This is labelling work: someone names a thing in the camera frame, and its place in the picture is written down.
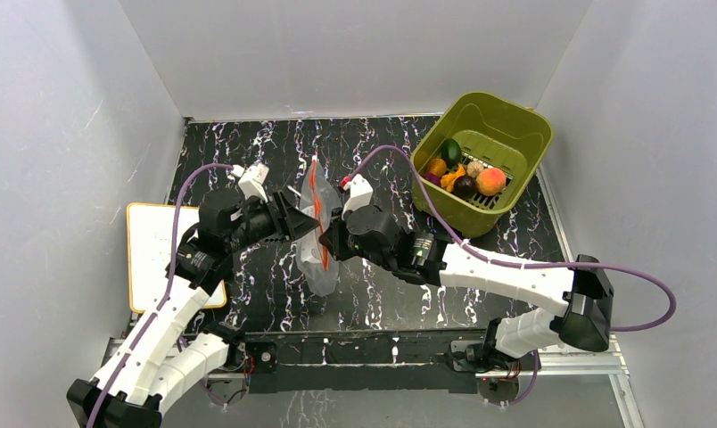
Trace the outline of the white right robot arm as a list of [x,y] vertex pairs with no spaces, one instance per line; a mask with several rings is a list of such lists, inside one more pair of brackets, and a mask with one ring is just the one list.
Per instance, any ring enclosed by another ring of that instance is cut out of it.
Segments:
[[336,260],[360,257],[409,284],[475,289],[534,307],[491,320],[480,342],[452,342],[449,365],[457,371],[504,369],[558,344],[592,352],[609,348],[614,292],[595,267],[551,268],[518,258],[500,266],[487,251],[467,251],[444,234],[407,229],[374,205],[333,216],[318,241]]

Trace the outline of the beige walnut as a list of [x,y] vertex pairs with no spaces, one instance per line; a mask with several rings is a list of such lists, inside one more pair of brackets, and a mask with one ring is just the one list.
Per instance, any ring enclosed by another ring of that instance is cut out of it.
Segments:
[[479,160],[470,160],[466,164],[466,174],[471,178],[477,178],[485,169],[486,166]]

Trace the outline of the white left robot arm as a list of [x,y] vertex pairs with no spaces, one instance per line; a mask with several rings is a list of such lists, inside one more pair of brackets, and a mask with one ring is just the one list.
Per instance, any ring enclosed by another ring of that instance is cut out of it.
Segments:
[[158,427],[164,415],[209,372],[243,366],[247,349],[232,326],[217,325],[174,358],[186,325],[233,272],[236,253],[258,243],[288,243],[318,222],[289,196],[241,199],[209,193],[198,220],[172,246],[168,288],[118,350],[89,380],[77,379],[66,399],[81,427]]

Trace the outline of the dark green avocado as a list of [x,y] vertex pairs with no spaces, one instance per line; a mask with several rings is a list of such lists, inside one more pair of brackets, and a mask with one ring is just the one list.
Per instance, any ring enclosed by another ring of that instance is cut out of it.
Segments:
[[461,146],[454,138],[445,139],[440,147],[440,157],[448,169],[453,169],[463,157]]

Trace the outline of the clear zip bag red zipper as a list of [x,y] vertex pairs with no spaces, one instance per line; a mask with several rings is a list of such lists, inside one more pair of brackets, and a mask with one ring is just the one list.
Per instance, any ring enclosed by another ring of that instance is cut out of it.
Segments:
[[317,227],[297,241],[295,261],[310,292],[319,297],[335,290],[340,265],[318,238],[329,227],[333,210],[341,207],[340,195],[327,181],[325,170],[314,154],[301,186],[299,210],[315,219]]

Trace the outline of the orange peach fruit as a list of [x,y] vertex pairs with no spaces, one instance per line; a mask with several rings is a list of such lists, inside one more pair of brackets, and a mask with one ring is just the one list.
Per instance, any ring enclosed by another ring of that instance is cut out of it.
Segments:
[[475,183],[480,194],[494,196],[505,189],[507,176],[501,169],[486,168],[477,175]]

